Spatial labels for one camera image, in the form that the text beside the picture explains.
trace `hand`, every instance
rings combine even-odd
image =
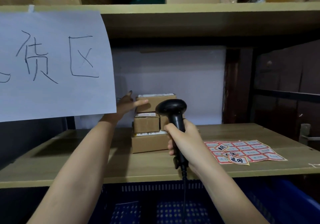
[[[164,127],[172,137],[168,144],[168,149],[170,150],[169,154],[175,154],[172,142],[172,140],[174,140],[181,153],[189,161],[190,165],[196,167],[201,166],[208,160],[211,161],[213,159],[213,155],[204,144],[196,126],[186,119],[184,119],[183,122],[186,129],[185,133],[178,130],[174,124],[168,124]]]
[[[131,109],[148,103],[148,100],[135,101],[131,98],[132,91],[128,92],[117,103],[117,112],[105,114],[100,121],[111,121],[117,123],[122,117],[128,113]]]

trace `blue plastic basket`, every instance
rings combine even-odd
[[[271,224],[320,220],[320,205],[287,180],[249,177],[235,181]],[[179,224],[183,191],[182,181],[105,184],[89,223]],[[186,200],[186,223],[223,223],[201,181],[188,181]]]

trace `person's right arm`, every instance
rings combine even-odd
[[[223,221],[226,224],[267,224],[267,220],[207,149],[195,125],[188,120],[184,120],[184,124],[185,133],[173,124],[166,125],[165,130],[188,159],[190,168],[202,181]],[[172,139],[168,148],[170,155],[174,155]]]

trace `person's left arm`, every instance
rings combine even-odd
[[[28,224],[86,224],[98,201],[118,120],[147,103],[133,102],[132,91],[117,104],[117,113],[105,114],[63,165]]]

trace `barcode scanner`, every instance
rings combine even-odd
[[[187,105],[181,99],[169,99],[157,105],[155,111],[157,114],[167,116],[169,123],[173,123],[180,131],[185,132],[183,123],[183,113],[186,111]],[[187,188],[187,167],[188,160],[182,155],[174,140],[172,140],[175,157],[173,159],[174,167],[181,168],[183,187],[184,187],[184,200],[183,200],[183,215],[182,223],[185,223],[185,207],[186,207],[186,188]]]

